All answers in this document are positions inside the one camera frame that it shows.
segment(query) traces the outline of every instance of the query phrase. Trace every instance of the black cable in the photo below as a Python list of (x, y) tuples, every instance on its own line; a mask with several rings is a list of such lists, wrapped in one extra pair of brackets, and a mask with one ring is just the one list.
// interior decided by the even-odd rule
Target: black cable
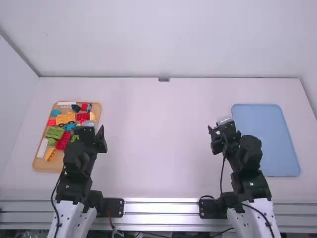
[(61, 176), (64, 174), (64, 172), (65, 172), (65, 170), (64, 170), (64, 167), (63, 167), (63, 169), (61, 170), (60, 175), (59, 175), (59, 177), (58, 177), (58, 180), (57, 180), (57, 182), (56, 182), (55, 188), (53, 189), (53, 192), (52, 192), (52, 194), (51, 194), (51, 204), (52, 204), (52, 206), (53, 206), (53, 208), (54, 208), (54, 211), (55, 211), (55, 213), (56, 213), (56, 216), (57, 216), (57, 226), (56, 226), (54, 238), (57, 237), (58, 229), (59, 229), (59, 226), (60, 226), (60, 220), (59, 220), (58, 210), (57, 210), (57, 208), (56, 208), (56, 206), (55, 206), (55, 204), (54, 204), (54, 202), (53, 202), (53, 196), (54, 196), (54, 193), (55, 193), (55, 191), (56, 191), (56, 189), (57, 189), (57, 186), (58, 186), (58, 183), (59, 183), (59, 181), (60, 181), (60, 178), (61, 178)]
[(142, 233), (148, 234), (148, 235), (152, 235), (152, 236), (156, 236), (156, 237), (171, 238), (171, 237), (166, 237), (166, 236), (162, 236), (162, 235), (157, 235), (157, 234), (153, 234), (153, 233), (149, 233), (149, 232), (142, 232)]
[(205, 197), (208, 197), (208, 198), (211, 198), (213, 200), (215, 200), (215, 198), (213, 196), (210, 196), (210, 195), (204, 195), (204, 196), (201, 196), (199, 201), (202, 199), (202, 198), (205, 198)]
[(233, 229), (234, 229), (233, 227), (228, 228), (228, 229), (226, 229), (226, 230), (224, 230), (224, 231), (222, 231), (222, 232), (219, 232), (219, 233), (217, 233), (217, 234), (212, 235), (211, 238), (216, 237), (216, 236), (218, 236), (218, 235), (221, 235), (221, 234), (223, 234), (223, 233), (225, 233), (225, 232), (227, 232), (227, 231), (229, 231), (229, 230), (233, 230)]
[(139, 234), (140, 234), (141, 232), (139, 232), (136, 236), (134, 236), (133, 238), (137, 238), (138, 236), (139, 236)]
[(222, 194), (222, 176), (223, 176), (223, 169), (224, 169), (224, 162), (226, 158), (223, 157), (222, 159), (222, 167), (221, 167), (221, 174), (220, 174), (220, 194)]
[(243, 206), (245, 206), (245, 207), (249, 207), (250, 209), (255, 210), (256, 212), (258, 212), (264, 218), (264, 220), (266, 222), (266, 226), (269, 228), (269, 231), (271, 232), (272, 237), (275, 238), (273, 230), (272, 230), (272, 226), (271, 226), (270, 222), (268, 221), (268, 219), (266, 218), (266, 216), (260, 210), (256, 209), (253, 206), (250, 206), (250, 205), (244, 204), (244, 203), (241, 203), (241, 204)]

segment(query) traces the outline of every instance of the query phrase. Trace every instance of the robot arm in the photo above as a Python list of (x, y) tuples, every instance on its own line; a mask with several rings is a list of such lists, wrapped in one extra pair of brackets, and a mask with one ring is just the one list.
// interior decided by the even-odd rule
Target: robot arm
[(69, 143), (64, 152), (48, 238), (85, 238), (95, 218), (109, 217), (112, 208), (119, 211), (112, 217), (123, 216), (123, 199), (103, 198), (101, 191), (90, 190), (97, 154), (107, 152), (104, 126), (97, 134), (94, 127), (80, 126), (74, 134), (79, 135), (79, 140)]
[(222, 152), (231, 165), (233, 192), (224, 192), (216, 205), (226, 215), (240, 238), (280, 238), (273, 212), (271, 192), (259, 170), (262, 158), (259, 139), (241, 136), (232, 119), (208, 126), (211, 150), (214, 155)]

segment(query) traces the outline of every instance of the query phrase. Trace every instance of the yellow lego brick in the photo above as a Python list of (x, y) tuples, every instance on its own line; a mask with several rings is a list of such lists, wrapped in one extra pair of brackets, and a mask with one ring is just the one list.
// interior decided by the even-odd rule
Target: yellow lego brick
[(45, 160), (46, 161), (51, 161), (54, 157), (54, 154), (56, 153), (55, 148), (49, 148), (47, 152), (45, 153)]
[(89, 117), (90, 117), (90, 118), (89, 118), (90, 120), (96, 120), (96, 116), (95, 116), (95, 114), (92, 113), (92, 112), (89, 113)]

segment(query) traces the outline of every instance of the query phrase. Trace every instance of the black bracket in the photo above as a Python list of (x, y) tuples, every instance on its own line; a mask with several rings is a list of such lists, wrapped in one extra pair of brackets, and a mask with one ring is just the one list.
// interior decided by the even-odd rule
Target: black bracket
[(124, 200), (122, 198), (104, 198), (102, 200), (102, 209), (97, 217), (121, 218), (124, 214)]
[(200, 199), (199, 216), (201, 219), (226, 219), (226, 211), (221, 211), (217, 200)]

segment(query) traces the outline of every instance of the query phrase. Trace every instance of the green lego brick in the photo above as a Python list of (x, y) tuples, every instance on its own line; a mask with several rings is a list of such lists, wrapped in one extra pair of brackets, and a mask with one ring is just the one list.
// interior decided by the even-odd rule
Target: green lego brick
[(79, 135), (72, 135), (71, 142), (74, 142), (75, 140), (79, 140)]
[(54, 138), (49, 138), (49, 145), (55, 146), (56, 140)]
[(45, 137), (54, 138), (56, 140), (61, 139), (61, 136), (64, 134), (64, 129), (57, 126), (50, 126), (46, 131)]

